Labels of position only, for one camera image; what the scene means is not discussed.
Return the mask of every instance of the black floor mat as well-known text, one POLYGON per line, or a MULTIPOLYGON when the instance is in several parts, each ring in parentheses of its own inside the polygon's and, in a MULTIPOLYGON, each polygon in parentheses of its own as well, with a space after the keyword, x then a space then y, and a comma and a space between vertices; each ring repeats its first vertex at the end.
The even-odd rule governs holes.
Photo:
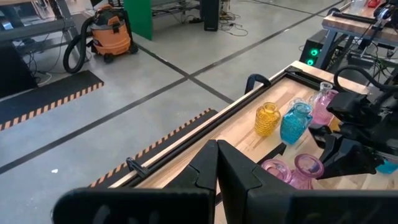
POLYGON ((104 82, 96 75, 83 71, 4 100, 0 102, 0 131, 68 103, 103 85, 104 82))
MULTIPOLYGON (((171 146, 177 140, 182 138, 184 135, 188 134, 190 131, 199 127, 205 121, 216 115, 218 112, 215 110, 207 109, 195 118, 181 125, 176 130, 172 131, 170 134, 166 135, 159 141, 153 143, 148 148, 144 149, 140 153, 136 154, 132 158, 137 161, 138 164, 142 165, 152 157, 154 157, 159 152, 163 151, 167 147, 171 146)), ((107 174, 94 181, 89 187, 107 188, 117 182, 119 179, 130 173, 129 168, 126 163, 118 165, 115 169, 109 171, 107 174)))

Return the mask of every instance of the orange shop vacuum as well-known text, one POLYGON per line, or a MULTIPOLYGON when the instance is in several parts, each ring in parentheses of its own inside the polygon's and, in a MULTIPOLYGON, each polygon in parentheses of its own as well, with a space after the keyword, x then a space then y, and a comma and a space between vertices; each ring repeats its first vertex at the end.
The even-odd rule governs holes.
POLYGON ((115 56, 138 51, 137 45, 132 40, 130 21, 123 8, 110 5, 103 6, 88 18, 81 26, 81 32, 69 43, 63 56, 63 67, 68 73, 76 73, 82 68, 86 59, 86 47, 104 57, 105 63, 111 63, 115 56), (77 44, 80 44, 80 57, 74 68, 69 66, 69 56, 77 44))

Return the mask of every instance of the pink vase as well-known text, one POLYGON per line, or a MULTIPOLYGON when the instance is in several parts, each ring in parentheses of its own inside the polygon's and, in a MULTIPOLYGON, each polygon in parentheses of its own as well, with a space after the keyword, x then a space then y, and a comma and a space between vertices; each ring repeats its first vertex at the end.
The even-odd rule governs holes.
POLYGON ((331 114, 326 107, 329 105, 330 101, 336 96, 338 92, 336 90, 328 90, 325 94, 315 102, 312 110, 312 123, 328 125, 333 114, 331 114))
POLYGON ((312 190, 312 179, 323 175, 323 164, 319 159, 309 154, 300 154, 294 159, 296 169, 292 171, 289 184, 296 189, 312 190))
POLYGON ((261 167, 285 183, 289 183, 292 180, 292 173, 289 167, 280 160, 268 159, 261 164, 261 167))

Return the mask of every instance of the concrete floor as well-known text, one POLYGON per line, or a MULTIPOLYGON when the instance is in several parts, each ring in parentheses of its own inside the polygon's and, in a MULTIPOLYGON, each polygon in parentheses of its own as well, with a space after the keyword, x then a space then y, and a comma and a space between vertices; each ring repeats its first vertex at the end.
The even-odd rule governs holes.
MULTIPOLYGON (((93 57, 85 68, 104 87, 0 132, 0 222, 51 223, 50 211, 67 190, 87 186, 206 108, 222 110, 243 94, 251 73, 270 77, 298 60, 299 46, 321 29, 316 14, 337 2, 232 0, 245 37, 164 17, 155 21, 152 42, 134 36, 150 54, 141 50, 109 65, 93 57)), ((52 65, 58 53, 37 54, 38 66, 52 65)))

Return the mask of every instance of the black hose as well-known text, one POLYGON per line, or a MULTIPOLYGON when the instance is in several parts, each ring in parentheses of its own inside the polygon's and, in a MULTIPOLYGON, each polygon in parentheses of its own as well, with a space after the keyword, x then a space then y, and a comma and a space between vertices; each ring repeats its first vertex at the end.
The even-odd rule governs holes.
POLYGON ((389 91, 391 93, 397 92, 398 91, 398 86, 392 86, 392 85, 383 85, 377 82, 365 69, 358 67, 356 65, 347 65, 335 73, 335 76, 333 77, 333 82, 335 83, 336 89, 340 92, 346 91, 339 83, 338 83, 338 76, 340 73, 344 70, 354 70, 365 76, 366 79, 369 80, 370 83, 372 83, 375 87, 379 88, 381 91, 389 91))
POLYGON ((91 36, 91 32, 87 32, 88 26, 94 21, 94 17, 88 18, 83 25, 81 26, 80 34, 75 36, 73 40, 68 44, 67 49, 65 50, 65 54, 63 55, 63 67, 64 69, 71 74, 79 72, 83 67, 86 59, 86 38, 91 36), (80 51, 79 51, 79 60, 76 63, 76 66, 71 68, 69 66, 69 56, 75 46, 80 43, 80 51))

